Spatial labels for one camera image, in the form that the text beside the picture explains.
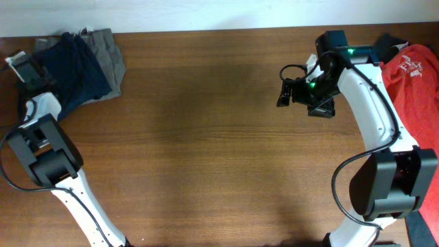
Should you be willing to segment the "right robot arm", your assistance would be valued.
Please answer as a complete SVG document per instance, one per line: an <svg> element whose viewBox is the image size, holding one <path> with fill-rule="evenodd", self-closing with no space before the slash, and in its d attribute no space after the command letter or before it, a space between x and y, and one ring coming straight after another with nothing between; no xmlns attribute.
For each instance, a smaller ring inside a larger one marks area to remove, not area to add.
<svg viewBox="0 0 439 247"><path fill-rule="evenodd" d="M403 125L371 47L335 46L299 67L303 77L281 78L277 105L304 104L309 115L331 118L333 99L342 94L366 149L332 175L333 199L345 218L322 245L375 246L384 228L421 208L437 168L436 154L422 149Z"/></svg>

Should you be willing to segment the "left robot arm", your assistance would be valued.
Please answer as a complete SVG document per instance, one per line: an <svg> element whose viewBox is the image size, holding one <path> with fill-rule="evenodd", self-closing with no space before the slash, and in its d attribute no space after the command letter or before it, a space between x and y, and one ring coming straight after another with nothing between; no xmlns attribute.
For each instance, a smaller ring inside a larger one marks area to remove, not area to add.
<svg viewBox="0 0 439 247"><path fill-rule="evenodd" d="M62 107L51 92L31 96L26 114L5 134L35 187L50 191L69 210L92 246L129 246L128 238L111 222L86 179L79 150L58 123Z"/></svg>

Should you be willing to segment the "navy blue shorts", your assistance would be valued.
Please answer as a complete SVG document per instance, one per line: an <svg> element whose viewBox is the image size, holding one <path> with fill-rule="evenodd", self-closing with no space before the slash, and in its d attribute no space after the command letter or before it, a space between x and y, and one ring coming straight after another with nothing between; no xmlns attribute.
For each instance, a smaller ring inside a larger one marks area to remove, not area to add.
<svg viewBox="0 0 439 247"><path fill-rule="evenodd" d="M80 36L65 32L53 47L37 51L33 57L56 80L53 93L62 107L59 121L83 103L111 92L95 55Z"/></svg>

